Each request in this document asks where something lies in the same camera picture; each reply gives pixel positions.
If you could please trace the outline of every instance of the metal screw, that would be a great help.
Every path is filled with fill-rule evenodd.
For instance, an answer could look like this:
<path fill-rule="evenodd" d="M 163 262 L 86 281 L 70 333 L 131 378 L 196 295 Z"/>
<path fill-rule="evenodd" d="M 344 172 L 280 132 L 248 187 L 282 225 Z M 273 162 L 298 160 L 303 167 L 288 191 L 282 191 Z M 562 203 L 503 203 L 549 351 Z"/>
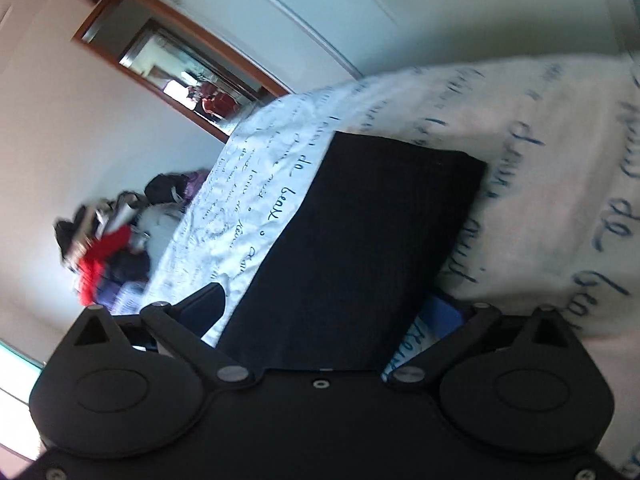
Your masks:
<path fill-rule="evenodd" d="M 331 386 L 331 383 L 326 379 L 317 379 L 313 382 L 313 384 L 314 388 L 317 388 L 318 390 L 326 390 L 329 386 Z"/>
<path fill-rule="evenodd" d="M 44 478 L 46 478 L 47 480 L 66 480 L 66 473 L 62 471 L 62 469 L 54 467 L 51 469 L 47 469 Z"/>
<path fill-rule="evenodd" d="M 575 480 L 596 480 L 596 473 L 591 469 L 583 469 L 575 476 Z"/>
<path fill-rule="evenodd" d="M 249 377 L 249 370 L 243 366 L 225 366 L 218 370 L 217 375 L 225 383 L 239 383 Z"/>
<path fill-rule="evenodd" d="M 403 366 L 394 371 L 394 377 L 401 383 L 419 383 L 424 379 L 424 370 L 417 366 Z"/>

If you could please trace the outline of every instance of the wooden door frame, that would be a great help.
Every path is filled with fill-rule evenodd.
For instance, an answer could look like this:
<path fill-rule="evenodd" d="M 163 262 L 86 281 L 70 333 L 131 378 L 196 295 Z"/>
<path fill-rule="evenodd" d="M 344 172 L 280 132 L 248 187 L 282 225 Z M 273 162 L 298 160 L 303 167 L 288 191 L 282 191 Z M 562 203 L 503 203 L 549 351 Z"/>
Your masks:
<path fill-rule="evenodd" d="M 168 22 L 173 23 L 181 30 L 184 30 L 189 35 L 193 36 L 196 40 L 203 43 L 206 47 L 210 48 L 217 54 L 220 54 L 224 59 L 230 62 L 232 65 L 238 67 L 240 70 L 245 72 L 247 75 L 254 78 L 260 85 L 263 86 L 267 91 L 269 91 L 275 97 L 281 97 L 286 95 L 288 92 L 276 81 L 274 81 L 269 75 L 265 74 L 262 70 L 260 70 L 257 66 L 255 66 L 251 61 L 242 56 L 239 52 L 234 50 L 228 44 L 224 43 L 219 38 L 215 37 L 213 34 L 205 30 L 203 27 L 198 25 L 195 22 L 192 22 L 189 18 L 182 15 L 177 10 L 168 6 L 167 4 L 161 2 L 160 0 L 136 0 L 142 6 L 145 6 L 153 13 L 161 16 Z M 87 19 L 84 20 L 81 27 L 73 36 L 73 41 L 78 42 L 83 47 L 87 48 L 95 55 L 102 58 L 105 62 L 113 66 L 119 72 L 127 75 L 129 78 L 132 78 L 137 83 L 147 88 L 149 91 L 153 92 L 156 96 L 161 98 L 164 102 L 166 102 L 169 106 L 174 108 L 176 111 L 180 112 L 182 115 L 187 117 L 189 120 L 196 123 L 199 127 L 209 132 L 211 135 L 216 137 L 218 140 L 222 142 L 226 142 L 228 140 L 228 135 L 224 133 L 222 130 L 217 128 L 215 125 L 209 123 L 205 118 L 201 117 L 197 113 L 189 110 L 185 106 L 181 105 L 179 102 L 175 101 L 173 98 L 169 97 L 167 94 L 162 92 L 161 89 L 153 85 L 151 82 L 147 81 L 141 75 L 133 72 L 132 70 L 122 66 L 118 60 L 116 60 L 111 54 L 108 54 L 105 50 L 101 49 L 99 46 L 93 43 L 87 43 L 83 41 L 85 34 L 91 29 L 94 23 L 99 19 L 101 14 L 110 6 L 117 6 L 122 2 L 122 0 L 100 0 L 97 5 L 94 7 L 92 12 L 89 14 Z"/>

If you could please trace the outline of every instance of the purple fabric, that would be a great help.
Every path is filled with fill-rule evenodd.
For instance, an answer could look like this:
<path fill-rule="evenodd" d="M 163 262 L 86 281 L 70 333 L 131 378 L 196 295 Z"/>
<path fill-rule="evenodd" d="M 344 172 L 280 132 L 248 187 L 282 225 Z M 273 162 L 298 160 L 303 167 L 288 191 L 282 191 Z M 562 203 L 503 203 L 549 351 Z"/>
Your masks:
<path fill-rule="evenodd" d="M 103 278 L 95 291 L 95 302 L 111 310 L 113 308 L 113 303 L 115 303 L 116 297 L 120 292 L 120 287 L 121 285 L 119 283 Z"/>
<path fill-rule="evenodd" d="M 130 316 L 138 314 L 142 310 L 142 296 L 145 293 L 146 283 L 129 282 L 120 289 L 113 308 L 110 310 L 112 316 Z"/>
<path fill-rule="evenodd" d="M 210 172 L 211 170 L 198 170 L 188 174 L 189 180 L 187 181 L 187 186 L 184 188 L 185 202 L 189 203 L 196 197 Z"/>

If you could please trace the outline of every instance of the mirror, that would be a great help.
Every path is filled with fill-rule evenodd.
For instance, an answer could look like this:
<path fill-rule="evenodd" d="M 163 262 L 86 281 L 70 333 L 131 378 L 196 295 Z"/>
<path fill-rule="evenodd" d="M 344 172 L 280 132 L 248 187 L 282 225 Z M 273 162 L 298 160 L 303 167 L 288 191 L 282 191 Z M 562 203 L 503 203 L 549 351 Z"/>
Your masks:
<path fill-rule="evenodd" d="M 137 0 L 103 0 L 79 38 L 214 135 L 274 96 L 221 54 Z"/>

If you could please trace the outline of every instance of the white bedsheet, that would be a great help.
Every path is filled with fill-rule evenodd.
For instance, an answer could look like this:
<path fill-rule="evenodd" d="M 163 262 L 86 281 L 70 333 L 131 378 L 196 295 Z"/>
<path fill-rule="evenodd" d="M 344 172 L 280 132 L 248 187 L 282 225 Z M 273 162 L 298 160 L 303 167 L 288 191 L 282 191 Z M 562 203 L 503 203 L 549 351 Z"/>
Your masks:
<path fill-rule="evenodd" d="M 440 285 L 516 314 L 555 305 L 582 336 L 599 338 L 587 345 L 604 361 L 602 348 L 610 346 L 602 341 L 640 326 L 635 72 L 626 57 L 514 59 L 411 69 L 282 98 L 233 133 L 162 258 L 146 303 L 175 303 L 221 283 L 225 315 L 204 338 L 215 344 L 341 130 L 487 161 L 482 192 Z M 603 372 L 616 414 L 622 403 L 640 422 L 640 402 L 616 392 L 615 372 Z M 640 424 L 615 418 L 602 450 L 631 475 L 628 450 L 638 441 Z"/>

